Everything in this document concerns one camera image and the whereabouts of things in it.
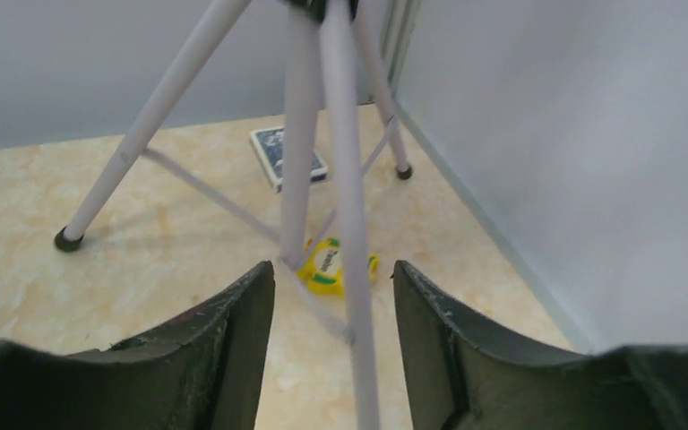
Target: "black rubber foot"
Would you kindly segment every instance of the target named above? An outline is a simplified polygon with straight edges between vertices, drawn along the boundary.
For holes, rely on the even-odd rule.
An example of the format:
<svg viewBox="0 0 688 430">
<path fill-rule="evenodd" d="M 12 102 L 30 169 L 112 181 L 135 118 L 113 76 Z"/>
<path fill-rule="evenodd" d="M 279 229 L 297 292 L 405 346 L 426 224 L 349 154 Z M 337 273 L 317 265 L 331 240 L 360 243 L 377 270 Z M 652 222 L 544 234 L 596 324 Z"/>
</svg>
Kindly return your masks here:
<svg viewBox="0 0 688 430">
<path fill-rule="evenodd" d="M 54 236 L 54 246 L 56 246 L 56 249 L 62 251 L 63 253 L 74 253 L 75 251 L 81 249 L 83 236 L 77 240 L 67 240 L 64 233 L 65 228 L 59 230 L 59 233 L 56 233 L 56 236 Z"/>
<path fill-rule="evenodd" d="M 399 169 L 397 169 L 397 177 L 403 181 L 407 181 L 410 179 L 410 177 L 413 176 L 413 167 L 409 166 L 407 170 L 404 172 L 400 172 Z"/>
</svg>

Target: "yellow package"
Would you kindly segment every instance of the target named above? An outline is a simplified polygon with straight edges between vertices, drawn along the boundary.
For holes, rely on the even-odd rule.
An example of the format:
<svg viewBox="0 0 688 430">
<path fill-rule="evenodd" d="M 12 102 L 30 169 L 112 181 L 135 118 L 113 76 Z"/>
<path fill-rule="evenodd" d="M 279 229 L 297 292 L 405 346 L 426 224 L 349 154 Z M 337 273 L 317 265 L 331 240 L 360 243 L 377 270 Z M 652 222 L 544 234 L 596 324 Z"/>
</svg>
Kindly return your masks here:
<svg viewBox="0 0 688 430">
<path fill-rule="evenodd" d="M 306 280 L 307 288 L 318 295 L 336 294 L 344 297 L 344 284 L 341 274 L 341 256 L 339 252 L 339 239 L 329 237 L 315 247 L 310 259 L 299 271 L 299 277 Z M 368 278 L 375 280 L 375 271 L 378 268 L 378 257 L 375 254 L 368 255 Z"/>
</svg>

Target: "white tripod leg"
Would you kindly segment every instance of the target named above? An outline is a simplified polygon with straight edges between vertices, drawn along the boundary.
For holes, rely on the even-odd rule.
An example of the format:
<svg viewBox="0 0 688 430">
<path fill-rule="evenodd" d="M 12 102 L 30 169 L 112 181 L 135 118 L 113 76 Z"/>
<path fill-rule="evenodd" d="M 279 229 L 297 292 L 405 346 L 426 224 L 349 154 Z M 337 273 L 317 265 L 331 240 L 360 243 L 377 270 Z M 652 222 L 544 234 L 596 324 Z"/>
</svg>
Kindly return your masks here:
<svg viewBox="0 0 688 430">
<path fill-rule="evenodd" d="M 389 89 L 389 79 L 386 76 L 383 60 L 381 59 L 378 46 L 376 46 L 375 39 L 370 30 L 370 22 L 368 21 L 366 11 L 366 7 L 359 7 L 357 10 L 355 36 L 360 55 L 365 62 L 365 68 L 370 78 L 375 105 L 381 115 L 383 124 L 387 125 L 391 119 L 397 115 L 397 109 L 394 107 L 394 99 Z M 413 169 L 408 163 L 405 143 L 402 141 L 402 135 L 400 134 L 399 128 L 394 130 L 394 133 L 391 134 L 389 144 L 391 146 L 391 152 L 394 154 L 394 159 L 397 162 L 397 177 L 402 180 L 409 179 L 412 176 Z"/>
<path fill-rule="evenodd" d="M 348 0 L 329 0 L 321 33 L 322 77 L 339 197 L 341 262 L 351 350 L 357 428 L 380 428 L 370 281 L 367 274 L 365 193 L 360 166 L 355 43 Z"/>
<path fill-rule="evenodd" d="M 57 248 L 72 252 L 80 247 L 88 226 L 249 3 L 250 0 L 212 1 L 81 207 L 67 227 L 56 235 L 54 243 Z"/>
<path fill-rule="evenodd" d="M 305 253 L 310 173 L 323 81 L 319 26 L 303 9 L 289 9 L 280 255 L 289 267 L 296 267 Z"/>
</svg>

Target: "gray wall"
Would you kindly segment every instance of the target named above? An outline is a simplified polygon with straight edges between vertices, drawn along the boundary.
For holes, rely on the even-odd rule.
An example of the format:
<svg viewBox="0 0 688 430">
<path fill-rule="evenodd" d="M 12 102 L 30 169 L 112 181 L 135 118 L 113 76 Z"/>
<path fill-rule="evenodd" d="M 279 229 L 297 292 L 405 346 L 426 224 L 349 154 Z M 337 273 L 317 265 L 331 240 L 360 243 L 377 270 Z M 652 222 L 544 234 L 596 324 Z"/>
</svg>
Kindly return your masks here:
<svg viewBox="0 0 688 430">
<path fill-rule="evenodd" d="M 398 99 L 594 348 L 688 342 L 688 0 L 424 1 Z"/>
<path fill-rule="evenodd" d="M 0 0 L 0 148 L 123 133 L 208 3 Z M 380 35 L 387 2 L 368 3 Z M 281 113 L 287 15 L 255 0 L 165 126 Z"/>
</svg>

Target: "beige marble floor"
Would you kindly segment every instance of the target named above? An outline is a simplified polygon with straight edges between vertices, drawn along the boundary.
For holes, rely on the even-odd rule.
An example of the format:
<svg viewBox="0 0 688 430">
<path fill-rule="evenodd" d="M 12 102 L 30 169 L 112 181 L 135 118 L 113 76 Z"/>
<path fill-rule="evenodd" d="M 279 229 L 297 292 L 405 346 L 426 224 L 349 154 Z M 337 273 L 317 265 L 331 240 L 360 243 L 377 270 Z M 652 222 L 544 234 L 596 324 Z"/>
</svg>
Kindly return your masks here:
<svg viewBox="0 0 688 430">
<path fill-rule="evenodd" d="M 360 108 L 363 157 L 383 128 Z M 324 114 L 318 148 L 331 161 Z M 165 151 L 260 219 L 278 226 L 279 203 L 249 146 L 255 128 L 282 117 L 161 131 Z M 372 251 L 382 259 L 374 324 L 383 427 L 410 428 L 393 294 L 394 261 L 413 262 L 438 285 L 498 322 L 568 347 L 540 303 L 428 157 L 403 130 L 415 175 L 393 174 L 385 152 L 365 179 Z M 77 254 L 52 245 L 119 136 L 0 150 L 0 337 L 56 353 L 108 348 L 226 285 L 277 249 L 148 160 L 133 166 Z M 309 232 L 333 204 L 315 185 Z M 355 428 L 344 346 L 321 329 L 280 271 L 257 429 Z M 343 302 L 326 303 L 343 314 Z"/>
</svg>

